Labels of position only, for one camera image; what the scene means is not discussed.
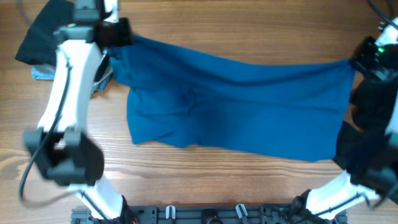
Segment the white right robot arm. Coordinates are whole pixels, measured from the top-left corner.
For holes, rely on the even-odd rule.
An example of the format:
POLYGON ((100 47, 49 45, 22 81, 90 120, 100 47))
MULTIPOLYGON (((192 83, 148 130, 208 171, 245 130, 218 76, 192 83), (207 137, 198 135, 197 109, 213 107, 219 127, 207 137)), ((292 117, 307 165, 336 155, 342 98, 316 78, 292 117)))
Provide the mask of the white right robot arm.
POLYGON ((288 207, 263 206, 283 223, 346 223, 345 211, 361 202, 372 210, 397 202, 397 41, 365 38, 351 58, 364 80, 351 95, 354 122, 338 136, 335 162, 344 170, 323 187, 307 190, 288 207))

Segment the blue t-shirt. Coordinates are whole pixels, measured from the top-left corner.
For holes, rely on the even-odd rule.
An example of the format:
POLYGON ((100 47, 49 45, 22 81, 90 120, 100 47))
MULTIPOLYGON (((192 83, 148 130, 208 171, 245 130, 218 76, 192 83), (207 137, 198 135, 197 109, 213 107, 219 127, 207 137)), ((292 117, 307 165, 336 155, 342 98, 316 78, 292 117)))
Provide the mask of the blue t-shirt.
POLYGON ((134 144, 332 159, 355 71, 348 60, 255 65, 135 36, 112 51, 134 144))

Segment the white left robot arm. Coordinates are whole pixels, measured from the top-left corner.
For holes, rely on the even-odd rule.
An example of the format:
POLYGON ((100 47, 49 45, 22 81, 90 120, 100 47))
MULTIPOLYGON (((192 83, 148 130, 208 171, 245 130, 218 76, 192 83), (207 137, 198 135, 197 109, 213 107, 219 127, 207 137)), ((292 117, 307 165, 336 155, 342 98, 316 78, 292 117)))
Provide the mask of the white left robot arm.
POLYGON ((103 152, 86 133, 92 86, 103 52, 132 44, 129 21, 73 21, 60 26, 53 36, 57 42, 55 79, 37 129, 23 135, 32 157, 21 179, 19 198, 26 206, 51 203, 24 198, 27 175, 36 165, 43 178, 66 187, 64 197, 74 194, 90 209, 93 223, 138 223, 126 199, 104 175, 103 152))

